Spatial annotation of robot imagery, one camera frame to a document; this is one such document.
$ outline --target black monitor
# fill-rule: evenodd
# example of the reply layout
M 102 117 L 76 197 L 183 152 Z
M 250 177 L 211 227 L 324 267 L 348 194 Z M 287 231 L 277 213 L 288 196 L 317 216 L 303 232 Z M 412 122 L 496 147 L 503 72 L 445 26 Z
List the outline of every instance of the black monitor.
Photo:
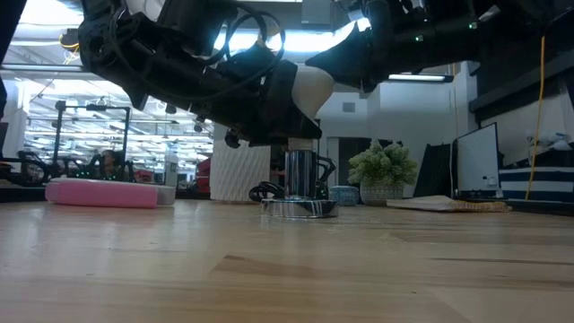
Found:
M 3 158 L 2 150 L 4 149 L 4 140 L 6 140 L 6 134 L 8 133 L 8 124 L 0 123 L 0 158 Z

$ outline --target pink sponge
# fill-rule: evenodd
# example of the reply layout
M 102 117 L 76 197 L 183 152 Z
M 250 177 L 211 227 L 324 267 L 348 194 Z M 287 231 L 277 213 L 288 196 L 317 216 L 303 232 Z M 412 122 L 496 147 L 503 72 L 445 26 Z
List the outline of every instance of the pink sponge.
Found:
M 46 187 L 46 199 L 61 205 L 155 208 L 155 186 L 91 179 L 58 179 Z

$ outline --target small blue container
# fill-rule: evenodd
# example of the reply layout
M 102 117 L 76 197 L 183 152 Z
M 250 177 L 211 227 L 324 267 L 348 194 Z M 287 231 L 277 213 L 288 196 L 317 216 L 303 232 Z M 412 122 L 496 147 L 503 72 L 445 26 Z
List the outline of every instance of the small blue container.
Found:
M 359 203 L 359 189 L 355 187 L 332 187 L 329 189 L 329 198 L 336 201 L 339 206 L 355 206 Z

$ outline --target white vase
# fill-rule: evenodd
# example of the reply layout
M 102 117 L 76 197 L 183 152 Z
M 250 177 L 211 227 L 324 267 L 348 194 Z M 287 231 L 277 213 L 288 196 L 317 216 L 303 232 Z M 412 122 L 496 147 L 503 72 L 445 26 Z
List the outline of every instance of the white vase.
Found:
M 404 185 L 386 185 L 383 182 L 361 183 L 361 200 L 365 205 L 387 206 L 388 199 L 403 198 Z
M 211 199 L 222 202 L 251 202 L 249 190 L 261 181 L 269 180 L 270 147 L 249 148 L 241 142 L 238 149 L 223 140 L 213 143 L 209 186 Z

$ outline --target wooden table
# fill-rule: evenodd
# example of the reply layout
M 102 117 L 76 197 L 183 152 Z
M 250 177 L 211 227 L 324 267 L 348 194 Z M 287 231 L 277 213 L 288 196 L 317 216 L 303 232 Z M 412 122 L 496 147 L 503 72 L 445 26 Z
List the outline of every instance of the wooden table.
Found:
M 0 322 L 574 322 L 574 218 L 0 205 Z

